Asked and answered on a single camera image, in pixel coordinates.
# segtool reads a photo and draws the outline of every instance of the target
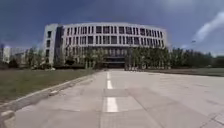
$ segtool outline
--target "distant building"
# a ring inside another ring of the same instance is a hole
[[[0,44],[0,61],[3,61],[4,44]]]
[[[26,53],[17,53],[13,55],[13,58],[18,63],[19,67],[25,67],[26,66]]]
[[[9,46],[5,46],[4,47],[4,50],[3,50],[3,61],[6,62],[6,63],[9,63],[10,61],[10,50],[11,48]]]
[[[123,67],[132,47],[168,47],[166,30],[129,23],[51,24],[45,27],[43,40],[45,62],[52,65],[69,57],[86,61],[83,58],[91,50],[105,55],[105,65]]]

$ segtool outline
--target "sky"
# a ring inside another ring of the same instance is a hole
[[[172,47],[224,54],[224,0],[0,0],[0,43],[12,47],[40,46],[47,24],[83,22],[161,27]]]

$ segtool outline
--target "dashed line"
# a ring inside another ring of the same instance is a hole
[[[107,97],[107,112],[118,112],[117,100],[115,97]]]
[[[107,80],[107,89],[113,89],[113,86],[110,80]]]
[[[110,72],[107,72],[107,89],[113,89],[112,82],[110,80]],[[118,112],[117,99],[115,97],[107,97],[107,112]]]

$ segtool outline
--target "cloud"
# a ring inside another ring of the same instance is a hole
[[[195,34],[194,40],[197,42],[202,42],[205,38],[214,30],[224,25],[224,11],[219,12],[216,17],[205,23]]]
[[[189,45],[187,45],[187,44],[183,44],[183,45],[181,45],[181,48],[182,49],[187,49],[189,47]]]

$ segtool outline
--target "pavement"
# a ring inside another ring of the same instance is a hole
[[[109,70],[15,112],[6,128],[224,128],[224,78]]]

